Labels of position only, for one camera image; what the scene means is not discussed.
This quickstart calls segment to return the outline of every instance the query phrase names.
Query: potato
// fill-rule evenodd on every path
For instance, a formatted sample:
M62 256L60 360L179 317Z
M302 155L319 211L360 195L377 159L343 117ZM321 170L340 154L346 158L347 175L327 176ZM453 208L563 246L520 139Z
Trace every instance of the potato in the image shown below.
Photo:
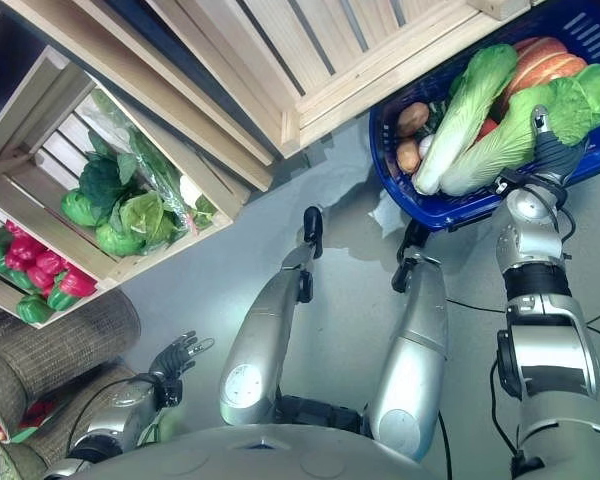
M396 158L398 159L400 170L409 175L415 173L420 166L420 155L418 154L418 144L416 141L410 138L398 145Z
M398 138L407 138L416 133L429 119L429 107L426 104L416 102L409 105L398 117L396 134Z

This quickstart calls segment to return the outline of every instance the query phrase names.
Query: lettuce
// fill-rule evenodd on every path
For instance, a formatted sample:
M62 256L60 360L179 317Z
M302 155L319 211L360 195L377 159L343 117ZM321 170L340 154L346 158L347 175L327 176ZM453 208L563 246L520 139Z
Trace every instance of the lettuce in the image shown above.
M582 141L600 126L600 64L589 65L574 77L556 78L548 85L513 95L498 128L462 154L443 175L448 195L466 195L489 185L503 168L518 168L533 160L535 135L531 112L537 105L549 111L549 123L566 145Z
M455 93L447 113L413 177L419 193L433 195L438 191L442 175L478 136L491 104L511 81L517 62L518 54L505 44L479 50L471 58L462 76L454 81Z

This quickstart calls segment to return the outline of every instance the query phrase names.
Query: blue plastic basket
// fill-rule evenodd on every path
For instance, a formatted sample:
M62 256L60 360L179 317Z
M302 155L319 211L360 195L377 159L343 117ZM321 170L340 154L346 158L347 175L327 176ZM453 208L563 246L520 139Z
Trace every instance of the blue plastic basket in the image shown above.
M398 205L430 230L456 228L483 218L498 206L500 198L486 189L464 197L418 194L410 177L403 174L396 163L398 140L395 127L400 112L414 102L443 100L452 80L464 70L479 48L495 43L513 44L532 36L556 37L571 53L588 63L600 63L600 0L545 2L371 109L369 136L376 171ZM570 184L600 173L600 128L591 132L589 138L590 147L571 177ZM525 167L525 170L532 171L533 164Z

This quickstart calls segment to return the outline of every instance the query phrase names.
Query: floor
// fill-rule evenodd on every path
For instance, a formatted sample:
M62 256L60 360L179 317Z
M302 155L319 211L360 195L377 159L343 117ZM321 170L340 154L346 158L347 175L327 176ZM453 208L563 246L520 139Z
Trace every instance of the floor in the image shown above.
M135 369L145 370L185 331L216 340L185 375L184 400L167 412L164 436L222 425L217 393L224 359L251 302L296 245L302 212L311 204L324 212L325 251L314 268L314 300L296 308L282 391L359 410L373 396L389 336L405 308L390 279L408 217L372 170L367 122L362 116L312 146L309 161L317 165L250 203L231 228L125 285L144 329L126 355ZM600 313L600 175L572 187L567 205L578 222L567 244L569 279L591 318ZM432 236L427 253L442 261L450 297L502 307L496 234L487 220ZM491 424L488 383L504 318L455 305L449 315L441 410L454 478L509 478L509 453ZM594 340L600 354L600 339ZM498 388L498 412L510 436L517 408ZM424 464L445 477L439 431Z

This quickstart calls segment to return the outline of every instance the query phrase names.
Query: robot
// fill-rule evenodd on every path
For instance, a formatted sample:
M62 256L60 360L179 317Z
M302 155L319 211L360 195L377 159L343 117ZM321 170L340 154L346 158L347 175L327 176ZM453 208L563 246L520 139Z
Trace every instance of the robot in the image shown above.
M507 327L497 336L498 374L506 392L520 400L511 476L600 480L600 368L569 290L556 220L564 185L585 148L562 145L544 107L534 109L531 121L537 168L533 175L502 172L496 188L504 200L494 213L503 225L496 255L508 299ZM304 242L246 315L220 381L220 412L228 426L136 449L160 409L182 397L180 375L200 350L194 334L187 334L96 416L46 480L435 478L417 462L431 444L438 415L446 294L439 263L418 248L402 259L392 282L409 303L365 411L280 392L294 308L312 298L311 264L322 254L321 238L320 211L310 207Z

